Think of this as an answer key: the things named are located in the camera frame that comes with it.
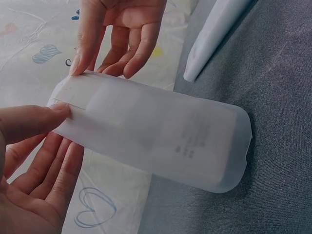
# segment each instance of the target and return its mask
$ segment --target fingernail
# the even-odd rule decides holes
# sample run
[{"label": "fingernail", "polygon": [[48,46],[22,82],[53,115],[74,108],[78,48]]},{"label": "fingernail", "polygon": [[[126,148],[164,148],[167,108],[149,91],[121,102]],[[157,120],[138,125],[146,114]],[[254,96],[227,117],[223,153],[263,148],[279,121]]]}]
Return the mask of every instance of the fingernail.
[{"label": "fingernail", "polygon": [[72,76],[77,70],[80,63],[80,54],[76,54],[72,65],[70,66],[69,74]]},{"label": "fingernail", "polygon": [[50,106],[49,108],[51,110],[54,110],[54,111],[61,111],[63,109],[65,109],[67,107],[67,103],[65,102],[58,102],[56,104],[53,104],[52,106]]}]

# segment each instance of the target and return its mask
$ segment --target white printed fabric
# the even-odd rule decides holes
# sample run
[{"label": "white printed fabric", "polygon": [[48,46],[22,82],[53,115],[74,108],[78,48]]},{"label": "white printed fabric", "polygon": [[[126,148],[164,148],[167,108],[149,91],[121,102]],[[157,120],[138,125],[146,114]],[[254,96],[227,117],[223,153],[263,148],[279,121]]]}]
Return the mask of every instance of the white printed fabric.
[{"label": "white printed fabric", "polygon": [[[172,90],[189,15],[197,0],[168,0],[157,46],[132,80]],[[75,54],[78,0],[0,2],[0,107],[44,106]],[[108,28],[98,59],[110,49]],[[14,179],[25,172],[31,154]],[[151,175],[86,150],[64,233],[136,234]]]}]

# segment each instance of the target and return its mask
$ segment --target hand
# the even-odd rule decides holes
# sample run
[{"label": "hand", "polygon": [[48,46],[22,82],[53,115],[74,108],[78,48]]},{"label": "hand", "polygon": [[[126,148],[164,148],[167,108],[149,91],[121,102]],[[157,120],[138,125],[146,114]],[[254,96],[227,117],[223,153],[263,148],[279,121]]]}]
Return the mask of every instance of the hand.
[{"label": "hand", "polygon": [[[61,233],[84,149],[57,134],[48,133],[70,114],[70,108],[65,104],[52,109],[38,106],[0,109],[2,234]],[[8,184],[6,180],[44,138],[28,171]]]},{"label": "hand", "polygon": [[78,48],[70,74],[94,70],[106,26],[112,25],[112,47],[97,72],[131,78],[156,46],[166,2],[80,0]]}]

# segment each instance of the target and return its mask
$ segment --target gray fabric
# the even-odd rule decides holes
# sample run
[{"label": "gray fabric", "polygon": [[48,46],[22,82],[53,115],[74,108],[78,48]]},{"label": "gray fabric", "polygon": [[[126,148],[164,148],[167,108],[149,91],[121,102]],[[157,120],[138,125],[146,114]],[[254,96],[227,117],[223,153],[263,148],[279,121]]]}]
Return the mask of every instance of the gray fabric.
[{"label": "gray fabric", "polygon": [[191,84],[182,75],[208,5],[191,18],[175,91],[248,112],[248,166],[225,194],[153,176],[139,233],[312,233],[312,1],[253,2]]}]

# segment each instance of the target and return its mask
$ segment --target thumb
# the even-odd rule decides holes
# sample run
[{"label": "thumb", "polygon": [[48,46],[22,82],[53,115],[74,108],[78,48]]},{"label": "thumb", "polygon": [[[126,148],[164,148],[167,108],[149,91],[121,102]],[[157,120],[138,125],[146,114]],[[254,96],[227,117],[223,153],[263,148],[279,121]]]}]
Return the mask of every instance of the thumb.
[{"label": "thumb", "polygon": [[101,37],[105,14],[106,7],[101,0],[80,0],[78,48],[70,75],[80,75],[91,63]]},{"label": "thumb", "polygon": [[19,141],[47,133],[57,128],[69,117],[70,108],[58,103],[50,108],[40,106],[17,106],[0,109],[0,134],[5,143]]}]

